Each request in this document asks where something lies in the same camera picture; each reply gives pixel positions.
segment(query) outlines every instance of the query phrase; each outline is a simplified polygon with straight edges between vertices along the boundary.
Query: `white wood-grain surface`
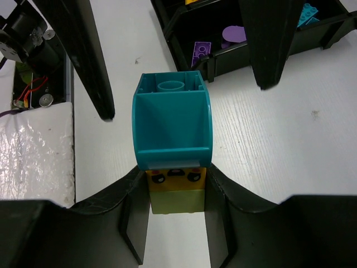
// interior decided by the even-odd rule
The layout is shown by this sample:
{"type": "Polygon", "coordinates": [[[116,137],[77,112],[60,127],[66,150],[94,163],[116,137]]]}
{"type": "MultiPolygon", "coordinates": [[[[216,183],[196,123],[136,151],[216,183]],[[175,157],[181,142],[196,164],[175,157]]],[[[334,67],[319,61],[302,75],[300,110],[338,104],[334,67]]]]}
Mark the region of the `white wood-grain surface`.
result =
{"type": "MultiPolygon", "coordinates": [[[[356,0],[342,1],[349,11],[356,0]]],[[[132,97],[142,73],[175,71],[149,0],[91,0],[116,116],[97,115],[75,78],[76,197],[125,175],[136,161],[132,97]]],[[[250,67],[208,84],[213,163],[273,202],[292,194],[357,194],[357,32],[291,56],[279,85],[261,92],[250,67]]],[[[209,267],[204,215],[150,215],[143,267],[209,267]]]]}

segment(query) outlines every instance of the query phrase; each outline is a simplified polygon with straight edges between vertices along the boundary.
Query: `black plastic frame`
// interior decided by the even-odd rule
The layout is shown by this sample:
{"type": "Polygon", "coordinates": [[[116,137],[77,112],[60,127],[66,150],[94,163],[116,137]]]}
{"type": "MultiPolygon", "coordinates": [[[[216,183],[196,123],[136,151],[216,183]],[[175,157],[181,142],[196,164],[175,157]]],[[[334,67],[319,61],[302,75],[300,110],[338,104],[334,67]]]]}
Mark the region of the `black plastic frame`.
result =
{"type": "MultiPolygon", "coordinates": [[[[207,169],[205,222],[212,268],[357,267],[357,197],[265,200],[207,169]]],[[[146,173],[136,166],[65,209],[0,201],[0,268],[138,268],[149,220],[146,173]]]]}
{"type": "MultiPolygon", "coordinates": [[[[357,29],[357,11],[348,12],[339,0],[310,0],[307,2],[319,9],[317,18],[320,22],[297,28],[291,44],[290,55],[317,47],[328,49],[350,31],[357,29]]],[[[198,28],[202,28],[201,25],[198,25],[197,28],[195,25],[182,27],[182,25],[189,25],[189,22],[185,25],[184,21],[195,20],[199,24],[203,17],[215,19],[216,10],[220,9],[225,9],[227,12],[229,9],[237,9],[236,24],[242,25],[238,0],[199,0],[187,6],[184,5],[184,1],[176,0],[151,0],[151,3],[178,71],[200,70],[205,80],[213,82],[218,75],[250,65],[247,42],[242,42],[227,49],[215,49],[213,45],[211,54],[201,58],[195,66],[191,67],[194,42],[209,42],[210,38],[199,36],[198,28]],[[192,40],[190,44],[182,45],[180,35],[183,32],[185,35],[193,35],[194,32],[197,32],[197,39],[192,40]]],[[[225,27],[232,25],[231,19],[228,20],[225,27]]]]}

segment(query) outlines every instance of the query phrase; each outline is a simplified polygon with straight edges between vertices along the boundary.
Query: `teal lego brick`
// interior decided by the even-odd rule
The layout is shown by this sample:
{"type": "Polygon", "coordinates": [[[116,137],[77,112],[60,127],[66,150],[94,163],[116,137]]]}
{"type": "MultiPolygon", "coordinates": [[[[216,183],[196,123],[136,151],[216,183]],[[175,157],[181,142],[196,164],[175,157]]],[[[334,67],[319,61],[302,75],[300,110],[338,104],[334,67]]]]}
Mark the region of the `teal lego brick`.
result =
{"type": "Polygon", "coordinates": [[[205,210],[205,191],[150,192],[153,214],[195,213],[205,210]]]}
{"type": "Polygon", "coordinates": [[[201,73],[143,74],[133,98],[132,128],[141,170],[209,167],[212,115],[201,73]]]}
{"type": "Polygon", "coordinates": [[[316,13],[318,12],[316,7],[311,6],[310,4],[304,4],[303,9],[300,15],[299,23],[297,27],[304,25],[309,21],[316,13]]]}
{"type": "Polygon", "coordinates": [[[320,20],[316,19],[316,18],[311,18],[308,22],[306,22],[306,25],[310,25],[310,24],[313,24],[313,23],[316,23],[316,22],[319,22],[320,20]]]}

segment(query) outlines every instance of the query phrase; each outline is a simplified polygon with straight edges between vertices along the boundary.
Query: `black wire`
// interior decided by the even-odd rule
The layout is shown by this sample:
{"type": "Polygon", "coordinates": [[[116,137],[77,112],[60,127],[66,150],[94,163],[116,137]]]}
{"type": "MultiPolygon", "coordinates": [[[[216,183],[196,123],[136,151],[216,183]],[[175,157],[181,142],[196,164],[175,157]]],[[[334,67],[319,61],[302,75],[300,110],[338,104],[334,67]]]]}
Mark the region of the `black wire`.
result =
{"type": "Polygon", "coordinates": [[[0,113],[0,117],[6,116],[8,114],[18,114],[18,113],[22,113],[24,111],[27,111],[27,108],[21,108],[21,109],[14,109],[14,110],[9,110],[9,111],[5,111],[0,113]]]}
{"type": "Polygon", "coordinates": [[[4,67],[6,61],[7,59],[3,57],[2,60],[0,61],[0,70],[4,67]]]}

